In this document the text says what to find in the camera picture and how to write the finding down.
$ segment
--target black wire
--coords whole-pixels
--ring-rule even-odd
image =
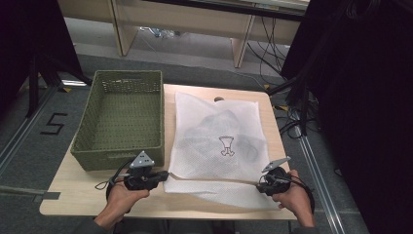
[[[121,170],[127,165],[130,164],[131,162],[133,162],[134,159],[130,159],[129,161],[125,162],[116,172],[115,175],[113,175],[110,179],[109,182],[112,183],[112,185],[115,183],[115,179],[118,177],[119,173],[121,172]]]
[[[275,83],[269,82],[269,81],[267,81],[267,80],[262,76],[262,74],[261,74],[261,64],[262,64],[262,62],[265,62],[265,63],[266,63],[267,65],[269,65],[273,70],[275,70],[279,75],[280,75],[280,72],[279,72],[275,67],[273,67],[269,62],[267,62],[265,59],[263,59],[263,57],[260,57],[260,56],[252,49],[251,45],[249,45],[249,42],[247,42],[246,44],[249,46],[249,48],[252,50],[252,52],[261,60],[261,61],[260,61],[260,71],[259,71],[261,78],[262,78],[265,82],[267,82],[268,84],[277,85],[277,86],[278,86],[279,84],[275,84]]]
[[[271,36],[270,36],[270,35],[268,34],[267,27],[265,26],[265,22],[264,22],[264,18],[263,18],[263,17],[261,17],[261,21],[262,21],[262,25],[263,25],[264,30],[265,30],[265,34],[266,34],[266,36],[267,36],[268,44],[269,44],[269,45],[271,46],[271,48],[273,49],[274,56],[275,56],[275,58],[276,58],[277,66],[278,66],[278,67],[282,67],[282,65],[281,65],[281,63],[280,63],[280,61],[279,61],[279,57],[277,56],[276,49],[275,49],[275,47],[274,47],[274,46],[275,46],[274,30],[275,30],[275,27],[276,27],[276,22],[275,22],[275,20],[273,19],[273,28],[272,28]],[[286,78],[281,75],[281,72],[280,72],[280,71],[277,72],[277,73],[282,77],[282,79],[284,79],[284,80],[286,81]]]
[[[370,0],[367,8],[359,12],[359,0],[353,0],[346,9],[346,15],[351,20],[367,20],[371,19],[379,10],[380,0]]]
[[[115,179],[118,177],[118,175],[119,175],[119,173],[121,172],[121,170],[122,170],[127,164],[130,164],[131,162],[133,162],[133,159],[130,159],[129,161],[127,161],[126,163],[124,163],[124,164],[118,169],[118,171],[116,172],[116,174],[114,174],[112,177],[109,178],[109,180],[106,180],[106,181],[104,181],[104,182],[98,183],[94,188],[97,189],[97,190],[103,190],[103,189],[107,186],[108,183],[114,185],[114,184],[117,183],[117,182],[121,182],[121,181],[115,181]]]

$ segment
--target cable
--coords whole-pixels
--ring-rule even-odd
[[[113,175],[112,177],[110,177],[108,180],[106,180],[106,181],[104,181],[104,182],[98,183],[94,188],[97,189],[97,190],[103,190],[103,189],[107,186],[108,183],[110,183],[111,185],[114,185],[115,183],[117,183],[117,182],[116,182],[116,178],[120,175],[121,170],[122,170],[127,164],[130,164],[131,162],[133,162],[133,159],[130,159],[129,161],[125,162],[125,163],[118,169],[118,171],[116,172],[115,175]]]
[[[370,0],[361,13],[360,8],[365,1],[353,0],[346,9],[346,15],[351,20],[362,21],[371,19],[379,10],[381,0]]]
[[[264,61],[268,66],[270,66],[271,68],[273,68],[273,70],[275,70],[275,71],[280,75],[280,72],[279,72],[275,67],[273,67],[269,62],[267,62],[263,57],[260,57],[260,56],[252,49],[251,45],[249,45],[249,42],[247,42],[246,44],[249,46],[249,48],[251,49],[251,51],[252,51],[259,59],[261,59],[261,61]]]
[[[140,37],[140,39],[142,39],[142,41],[145,42],[145,44],[155,53],[155,55],[156,55],[156,57],[158,58],[158,60],[159,60],[160,62],[162,62],[162,63],[171,64],[171,65],[180,65],[180,66],[184,66],[184,67],[205,68],[205,67],[202,67],[202,66],[189,66],[189,65],[183,65],[183,64],[176,63],[176,62],[170,62],[170,61],[163,60],[163,59],[158,55],[157,50],[156,50],[155,48],[153,48],[143,37]],[[261,83],[259,83],[259,81],[258,81],[255,77],[248,76],[248,75],[245,75],[245,74],[241,74],[241,73],[238,73],[238,72],[235,72],[235,71],[232,71],[232,70],[228,70],[228,69],[226,69],[226,71],[232,72],[232,73],[234,73],[234,74],[236,74],[236,75],[239,75],[239,76],[243,76],[243,77],[247,77],[247,78],[253,79],[253,80],[255,81],[255,83],[257,83],[257,85],[258,85],[260,88],[262,88],[264,91],[266,90],[265,87],[264,87]]]

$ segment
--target right hand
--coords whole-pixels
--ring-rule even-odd
[[[292,175],[291,179],[300,182],[295,176],[298,177],[298,172],[292,170],[288,172]],[[289,189],[284,193],[274,194],[273,200],[280,202],[279,208],[287,208],[297,217],[298,222],[304,227],[314,227],[315,221],[311,211],[310,199],[304,188],[292,183]]]

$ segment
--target green plastic basket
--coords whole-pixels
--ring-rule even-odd
[[[97,71],[70,149],[85,171],[118,169],[140,151],[164,165],[161,71]]]

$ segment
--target floor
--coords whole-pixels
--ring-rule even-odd
[[[128,55],[125,57],[119,57],[113,27],[111,24],[80,19],[65,20],[78,55],[118,59],[120,61],[152,61],[157,63],[179,64],[190,67],[206,67],[230,71],[232,73],[239,74],[240,79],[255,79],[255,82],[257,83],[262,83],[263,80],[258,81],[256,78],[248,74],[278,76],[272,68],[261,63],[261,60],[250,49],[245,51],[242,67],[235,68],[231,40],[229,38],[187,32],[180,32],[180,35],[173,36],[171,36],[171,33],[168,34],[167,32],[164,37],[157,38],[148,28],[142,27],[133,41]],[[266,48],[266,43],[261,43],[261,47],[257,42],[249,43],[256,53],[259,55],[264,55],[264,50],[261,49],[261,47]],[[288,46],[278,45],[278,49],[281,51],[279,57],[285,56],[288,53],[288,48]],[[276,64],[274,57],[266,54],[264,58],[270,64]],[[278,98],[275,101],[277,104],[284,104],[281,98]],[[25,109],[19,110],[19,113],[12,113],[8,115],[8,118],[21,116],[21,112],[24,113]],[[283,111],[277,113],[277,116],[285,115]],[[284,120],[279,119],[278,124],[279,126],[282,126],[284,124]],[[331,220],[326,216],[325,207],[321,205],[321,198],[317,194],[316,203],[318,203],[318,205],[316,206],[315,215],[321,233],[368,233],[362,217],[357,210],[357,206],[348,191],[347,185],[344,180],[333,171],[334,160],[328,152],[328,146],[325,144],[322,135],[316,130],[317,126],[312,126],[311,128],[315,131],[310,131],[309,142],[313,147],[312,150],[314,154],[318,155],[321,175],[325,180],[325,185],[329,190],[331,200],[337,208],[341,225],[343,225],[344,230],[346,230],[346,232],[344,232],[331,228]],[[6,139],[10,136],[0,135],[0,137],[2,139]],[[286,150],[287,155],[301,155],[300,157],[304,157],[302,150],[303,146],[300,146],[300,143],[296,139],[283,136],[282,141],[285,149],[288,149]],[[290,168],[297,169],[303,176],[312,176],[312,172],[309,171],[308,165],[291,162],[289,166]],[[315,184],[312,181],[309,181],[308,183],[309,185],[315,187]],[[19,200],[13,201],[15,204],[9,204],[8,206],[10,206],[10,208],[19,206],[19,204],[26,204],[28,209],[30,206],[33,206],[31,201],[29,201],[26,197],[21,197]],[[38,218],[40,219],[39,222],[47,225],[48,219],[46,217]],[[286,224],[278,225],[271,220],[264,220],[262,222],[238,221],[236,222],[235,227],[236,231],[242,234],[285,233],[287,230]]]

